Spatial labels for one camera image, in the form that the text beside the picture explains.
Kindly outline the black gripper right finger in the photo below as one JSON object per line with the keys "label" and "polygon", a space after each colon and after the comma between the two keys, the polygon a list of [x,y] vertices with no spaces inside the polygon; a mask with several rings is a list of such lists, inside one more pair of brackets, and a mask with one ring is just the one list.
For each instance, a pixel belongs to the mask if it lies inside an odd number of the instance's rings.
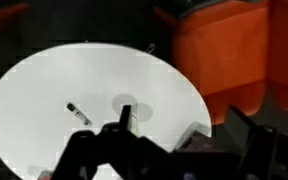
{"label": "black gripper right finger", "polygon": [[277,131],[266,125],[257,125],[236,106],[229,113],[235,118],[224,123],[232,139],[241,147],[237,178],[241,180],[269,180],[276,155]]}

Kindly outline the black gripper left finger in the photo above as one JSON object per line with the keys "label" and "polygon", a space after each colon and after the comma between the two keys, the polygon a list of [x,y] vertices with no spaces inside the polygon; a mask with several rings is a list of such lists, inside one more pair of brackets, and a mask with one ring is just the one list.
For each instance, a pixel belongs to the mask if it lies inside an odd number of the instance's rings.
{"label": "black gripper left finger", "polygon": [[78,131],[71,135],[52,174],[52,180],[91,180],[97,165],[91,161],[90,145],[95,135]]}

